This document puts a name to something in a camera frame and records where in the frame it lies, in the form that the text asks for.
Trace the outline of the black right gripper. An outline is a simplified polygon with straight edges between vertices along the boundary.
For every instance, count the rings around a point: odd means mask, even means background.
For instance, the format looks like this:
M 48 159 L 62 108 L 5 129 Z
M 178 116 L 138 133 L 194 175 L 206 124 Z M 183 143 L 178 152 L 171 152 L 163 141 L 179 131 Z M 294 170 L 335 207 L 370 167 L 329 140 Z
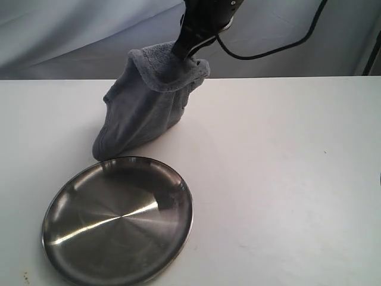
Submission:
M 181 30 L 171 52 L 184 61 L 201 48 L 211 45 L 219 32 L 231 25 L 243 0 L 185 0 Z

